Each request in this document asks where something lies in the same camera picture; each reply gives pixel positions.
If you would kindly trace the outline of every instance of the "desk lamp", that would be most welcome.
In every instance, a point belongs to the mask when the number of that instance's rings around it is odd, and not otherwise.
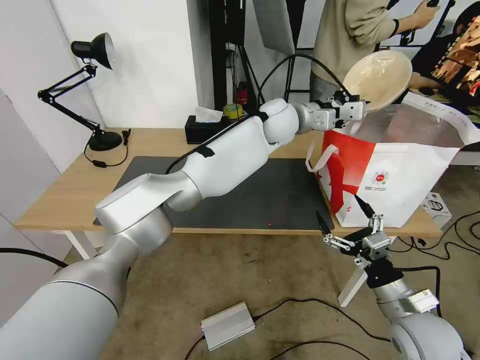
[[[114,149],[122,143],[122,137],[119,134],[102,130],[99,123],[86,119],[57,102],[58,97],[95,77],[97,74],[97,66],[92,63],[92,60],[96,60],[100,65],[112,70],[115,62],[115,49],[112,38],[107,32],[104,32],[97,35],[91,42],[73,41],[70,48],[76,57],[82,59],[85,66],[49,88],[40,90],[38,92],[38,98],[92,130],[93,134],[88,141],[90,149],[93,151]],[[88,76],[83,77],[72,85],[61,86],[83,73],[87,73]]]

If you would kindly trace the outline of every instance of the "red and white bag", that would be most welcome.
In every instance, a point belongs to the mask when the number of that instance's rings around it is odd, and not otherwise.
[[[480,142],[468,117],[413,93],[353,126],[327,131],[318,163],[310,166],[313,144],[305,162],[343,227],[368,224],[354,194],[384,215],[385,226],[402,227],[457,152]]]

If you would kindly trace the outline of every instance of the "beige sweater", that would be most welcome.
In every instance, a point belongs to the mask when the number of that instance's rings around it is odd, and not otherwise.
[[[352,66],[371,54],[375,45],[392,36],[396,22],[388,18],[389,0],[326,0],[321,14],[313,56],[343,81]],[[335,81],[311,63],[319,78]]]

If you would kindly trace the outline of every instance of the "bag handle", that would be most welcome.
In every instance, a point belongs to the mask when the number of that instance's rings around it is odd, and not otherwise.
[[[306,169],[310,173],[316,173],[318,170],[320,170],[321,168],[323,168],[327,164],[327,161],[330,159],[330,157],[333,154],[338,155],[338,153],[339,153],[339,148],[338,147],[336,147],[335,145],[329,145],[325,149],[323,154],[320,156],[320,159],[318,159],[316,165],[314,167],[311,167],[310,166],[310,158],[312,157],[312,153],[314,152],[314,148],[315,148],[315,141],[312,141],[311,144],[310,144],[310,147],[308,148],[308,153],[306,154],[306,159],[305,159]]]

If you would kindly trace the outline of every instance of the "lamp base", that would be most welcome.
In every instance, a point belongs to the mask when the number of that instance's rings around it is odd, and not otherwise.
[[[96,130],[88,141],[88,146],[93,151],[107,151],[115,149],[122,143],[122,137],[116,132]]]

